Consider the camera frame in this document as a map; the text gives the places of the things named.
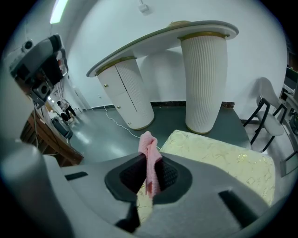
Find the ceiling light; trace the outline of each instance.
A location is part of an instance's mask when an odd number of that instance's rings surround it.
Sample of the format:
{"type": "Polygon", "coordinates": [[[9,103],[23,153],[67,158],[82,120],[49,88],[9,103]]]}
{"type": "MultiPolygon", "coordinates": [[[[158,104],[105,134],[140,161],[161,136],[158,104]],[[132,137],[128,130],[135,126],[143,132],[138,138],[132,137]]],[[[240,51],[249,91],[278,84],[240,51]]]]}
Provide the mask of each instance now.
{"type": "Polygon", "coordinates": [[[50,20],[51,24],[60,22],[64,8],[67,4],[67,1],[68,0],[56,0],[53,11],[52,11],[52,15],[51,15],[51,20],[50,20]]]}

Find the person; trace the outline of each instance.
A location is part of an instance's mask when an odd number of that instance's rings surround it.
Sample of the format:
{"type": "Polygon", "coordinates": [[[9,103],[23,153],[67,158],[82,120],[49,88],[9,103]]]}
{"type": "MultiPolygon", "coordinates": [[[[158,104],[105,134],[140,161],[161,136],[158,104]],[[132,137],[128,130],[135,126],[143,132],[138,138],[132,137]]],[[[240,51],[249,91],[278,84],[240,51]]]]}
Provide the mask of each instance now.
{"type": "Polygon", "coordinates": [[[61,108],[61,110],[66,113],[68,119],[70,119],[69,111],[76,117],[75,111],[72,109],[67,100],[62,99],[61,101],[58,101],[57,104],[61,108]]]}

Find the white column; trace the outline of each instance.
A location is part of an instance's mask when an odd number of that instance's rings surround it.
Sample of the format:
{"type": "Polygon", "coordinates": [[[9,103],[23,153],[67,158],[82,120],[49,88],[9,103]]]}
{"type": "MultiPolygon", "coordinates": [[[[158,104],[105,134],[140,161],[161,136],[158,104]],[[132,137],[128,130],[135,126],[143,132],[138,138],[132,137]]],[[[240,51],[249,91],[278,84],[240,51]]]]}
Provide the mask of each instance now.
{"type": "Polygon", "coordinates": [[[154,112],[134,57],[118,59],[103,68],[97,77],[127,126],[134,130],[149,126],[154,112]]]}
{"type": "Polygon", "coordinates": [[[219,33],[191,34],[181,38],[186,75],[186,126],[208,133],[224,98],[227,78],[227,44],[219,33]]]}

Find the pink towel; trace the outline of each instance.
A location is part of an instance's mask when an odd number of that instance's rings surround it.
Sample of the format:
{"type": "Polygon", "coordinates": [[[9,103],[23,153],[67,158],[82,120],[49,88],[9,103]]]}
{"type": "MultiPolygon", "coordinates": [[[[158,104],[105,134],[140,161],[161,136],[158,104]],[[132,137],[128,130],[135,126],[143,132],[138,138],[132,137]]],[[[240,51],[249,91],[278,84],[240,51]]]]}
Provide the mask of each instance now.
{"type": "Polygon", "coordinates": [[[162,155],[157,150],[157,139],[150,132],[145,132],[140,137],[139,152],[146,155],[147,158],[147,178],[146,178],[146,193],[153,198],[160,192],[157,175],[154,165],[162,158],[162,155]]]}

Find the chair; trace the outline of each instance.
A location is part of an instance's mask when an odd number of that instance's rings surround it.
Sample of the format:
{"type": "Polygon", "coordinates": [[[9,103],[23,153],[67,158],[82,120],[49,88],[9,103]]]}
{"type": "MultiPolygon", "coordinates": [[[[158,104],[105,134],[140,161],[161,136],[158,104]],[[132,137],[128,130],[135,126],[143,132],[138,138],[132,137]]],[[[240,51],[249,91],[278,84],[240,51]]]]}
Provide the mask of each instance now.
{"type": "Polygon", "coordinates": [[[282,102],[278,99],[278,97],[275,95],[273,87],[271,82],[267,78],[260,78],[258,80],[259,82],[259,89],[258,89],[258,98],[257,98],[257,109],[254,111],[254,113],[251,115],[251,117],[244,123],[244,127],[254,118],[257,117],[259,121],[261,121],[260,126],[256,130],[256,134],[251,140],[251,145],[256,140],[257,136],[259,135],[262,128],[265,128],[265,130],[271,135],[271,139],[269,140],[268,144],[263,149],[263,152],[268,148],[268,146],[273,141],[274,137],[280,136],[284,133],[284,129],[282,126],[282,123],[284,121],[284,117],[287,112],[287,108],[285,105],[282,104],[282,102]],[[260,111],[263,105],[266,105],[265,111],[260,111]],[[276,108],[276,111],[273,114],[269,113],[270,106],[273,106],[276,108]],[[281,120],[278,121],[275,116],[277,113],[283,109],[283,115],[281,117],[281,120]]]}

